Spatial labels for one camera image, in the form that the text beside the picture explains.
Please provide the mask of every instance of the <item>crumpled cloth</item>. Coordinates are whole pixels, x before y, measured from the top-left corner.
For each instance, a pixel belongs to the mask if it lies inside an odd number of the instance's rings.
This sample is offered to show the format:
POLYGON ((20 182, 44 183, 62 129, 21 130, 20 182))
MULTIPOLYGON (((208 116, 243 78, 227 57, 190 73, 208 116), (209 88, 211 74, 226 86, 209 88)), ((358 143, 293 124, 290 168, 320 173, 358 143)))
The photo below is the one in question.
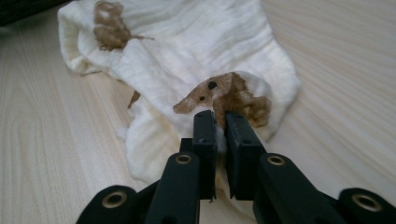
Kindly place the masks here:
MULTIPOLYGON (((140 93, 123 135, 132 178, 148 184, 161 177, 180 139, 192 137, 195 113, 213 109, 210 102, 199 104, 200 96, 191 97, 196 106, 187 112, 176 110, 201 83, 236 71, 249 96, 265 96, 269 118, 254 129, 262 142, 277 130, 300 87, 259 0, 74 1, 58 19, 71 70, 102 71, 140 93)), ((221 181, 218 187, 226 188, 221 181)))

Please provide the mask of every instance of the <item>cloth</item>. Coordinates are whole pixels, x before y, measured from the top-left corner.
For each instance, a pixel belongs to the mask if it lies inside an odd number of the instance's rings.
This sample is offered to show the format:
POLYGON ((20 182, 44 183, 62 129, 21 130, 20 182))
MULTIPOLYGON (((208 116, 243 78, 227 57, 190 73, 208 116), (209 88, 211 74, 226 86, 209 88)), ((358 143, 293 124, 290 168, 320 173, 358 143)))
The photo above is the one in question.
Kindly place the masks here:
POLYGON ((223 141, 221 115, 238 110, 265 142, 300 86, 259 0, 75 1, 58 19, 71 70, 103 71, 140 93, 124 138, 132 178, 148 184, 192 137, 195 113, 213 109, 223 141))

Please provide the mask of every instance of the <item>light wood surface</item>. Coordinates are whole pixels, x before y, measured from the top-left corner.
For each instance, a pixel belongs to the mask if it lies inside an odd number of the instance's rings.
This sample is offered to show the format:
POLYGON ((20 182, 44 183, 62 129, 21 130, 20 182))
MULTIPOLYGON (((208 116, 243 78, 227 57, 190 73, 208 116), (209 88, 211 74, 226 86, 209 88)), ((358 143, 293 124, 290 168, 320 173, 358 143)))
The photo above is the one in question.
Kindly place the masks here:
MULTIPOLYGON (((303 82, 270 151, 321 191, 372 190, 396 204, 396 3, 264 0, 276 40, 303 82)), ((128 174, 115 131, 133 90, 64 65, 57 8, 0 28, 0 222, 75 223, 128 174)), ((201 223, 254 223, 220 195, 201 223)))

